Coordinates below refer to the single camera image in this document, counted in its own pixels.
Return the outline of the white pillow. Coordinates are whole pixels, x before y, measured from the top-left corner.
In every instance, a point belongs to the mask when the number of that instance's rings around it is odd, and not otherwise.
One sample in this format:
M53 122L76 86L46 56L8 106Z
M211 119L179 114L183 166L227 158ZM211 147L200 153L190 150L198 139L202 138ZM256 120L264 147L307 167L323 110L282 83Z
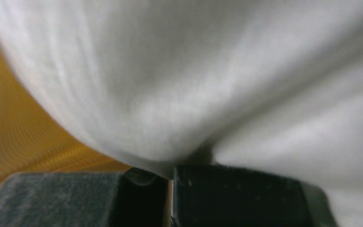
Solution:
M363 0L0 0L0 46L101 153L289 176L363 227Z

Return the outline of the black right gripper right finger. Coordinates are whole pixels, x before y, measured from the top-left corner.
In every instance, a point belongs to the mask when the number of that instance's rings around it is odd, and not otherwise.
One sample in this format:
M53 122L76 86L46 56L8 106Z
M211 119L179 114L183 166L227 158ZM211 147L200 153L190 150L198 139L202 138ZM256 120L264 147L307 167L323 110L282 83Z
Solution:
M179 227L334 227L323 191L294 179L224 166L178 166Z

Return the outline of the yellow pillowcase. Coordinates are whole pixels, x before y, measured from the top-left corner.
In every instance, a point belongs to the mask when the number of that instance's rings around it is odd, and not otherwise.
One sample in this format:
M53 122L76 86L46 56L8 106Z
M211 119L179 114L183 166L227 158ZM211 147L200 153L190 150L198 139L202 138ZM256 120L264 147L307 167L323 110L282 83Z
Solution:
M19 172L124 172L128 168L60 127L17 81L0 51L0 184Z

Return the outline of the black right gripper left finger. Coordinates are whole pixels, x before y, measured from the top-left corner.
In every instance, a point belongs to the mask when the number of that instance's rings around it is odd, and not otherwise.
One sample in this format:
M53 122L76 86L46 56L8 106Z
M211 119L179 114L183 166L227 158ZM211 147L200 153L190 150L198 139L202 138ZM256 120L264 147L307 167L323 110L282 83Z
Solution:
M168 181L124 173L22 173L0 186L0 227L167 227Z

